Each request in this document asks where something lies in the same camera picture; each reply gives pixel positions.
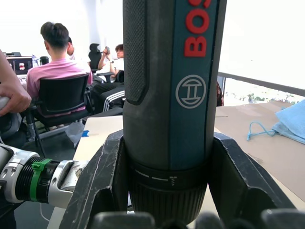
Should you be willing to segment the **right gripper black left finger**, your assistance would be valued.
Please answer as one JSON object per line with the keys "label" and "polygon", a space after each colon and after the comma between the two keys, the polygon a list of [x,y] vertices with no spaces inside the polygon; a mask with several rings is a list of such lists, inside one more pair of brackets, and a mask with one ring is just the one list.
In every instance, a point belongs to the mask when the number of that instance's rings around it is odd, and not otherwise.
{"label": "right gripper black left finger", "polygon": [[123,133],[110,134],[81,172],[61,229],[100,229],[99,215],[126,212],[128,167]]}

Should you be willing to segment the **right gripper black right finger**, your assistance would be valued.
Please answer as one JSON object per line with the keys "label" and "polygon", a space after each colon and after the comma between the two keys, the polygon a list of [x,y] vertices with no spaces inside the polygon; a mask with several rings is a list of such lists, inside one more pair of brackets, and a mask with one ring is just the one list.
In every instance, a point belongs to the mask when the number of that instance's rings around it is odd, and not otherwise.
{"label": "right gripper black right finger", "polygon": [[269,173],[226,135],[214,136],[208,168],[209,189],[223,222],[259,222],[264,210],[295,209]]}

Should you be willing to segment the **person's bare hand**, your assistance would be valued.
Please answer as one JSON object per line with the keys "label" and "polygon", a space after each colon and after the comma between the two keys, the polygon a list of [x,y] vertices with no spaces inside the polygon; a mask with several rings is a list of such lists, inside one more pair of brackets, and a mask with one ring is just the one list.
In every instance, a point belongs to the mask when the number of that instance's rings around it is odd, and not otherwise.
{"label": "person's bare hand", "polygon": [[30,95],[23,88],[18,78],[1,82],[0,97],[8,98],[6,105],[0,109],[1,116],[7,113],[23,112],[31,103]]}

